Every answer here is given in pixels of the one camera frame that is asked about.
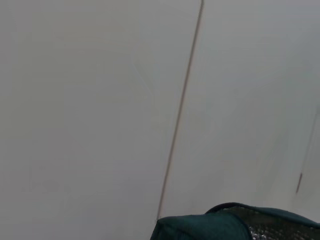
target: dark green fabric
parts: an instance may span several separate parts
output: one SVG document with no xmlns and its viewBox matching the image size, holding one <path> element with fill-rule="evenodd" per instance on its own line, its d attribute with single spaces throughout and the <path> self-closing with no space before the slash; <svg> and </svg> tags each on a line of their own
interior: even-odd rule
<svg viewBox="0 0 320 240">
<path fill-rule="evenodd" d="M 159 219 L 151 240 L 252 240 L 251 232 L 241 218 L 236 214 L 222 211 L 233 207 L 254 210 L 295 224 L 320 229 L 320 224 L 288 211 L 232 202 L 218 205 L 203 215 Z"/>
</svg>

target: green bag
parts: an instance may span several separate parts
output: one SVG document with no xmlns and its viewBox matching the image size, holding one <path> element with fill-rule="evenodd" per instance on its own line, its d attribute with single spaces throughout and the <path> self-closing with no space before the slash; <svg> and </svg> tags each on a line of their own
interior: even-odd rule
<svg viewBox="0 0 320 240">
<path fill-rule="evenodd" d="M 151 240 L 320 240 L 320 224 L 289 211 L 224 203 L 157 221 Z"/>
</svg>

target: white wall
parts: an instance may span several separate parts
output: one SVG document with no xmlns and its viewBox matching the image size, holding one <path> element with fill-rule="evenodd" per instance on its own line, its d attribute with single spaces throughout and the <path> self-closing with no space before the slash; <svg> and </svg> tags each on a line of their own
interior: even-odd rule
<svg viewBox="0 0 320 240">
<path fill-rule="evenodd" d="M 199 2 L 0 2 L 0 238 L 149 239 Z"/>
<path fill-rule="evenodd" d="M 161 216 L 291 209 L 319 99 L 320 4 L 205 1 Z"/>
</svg>

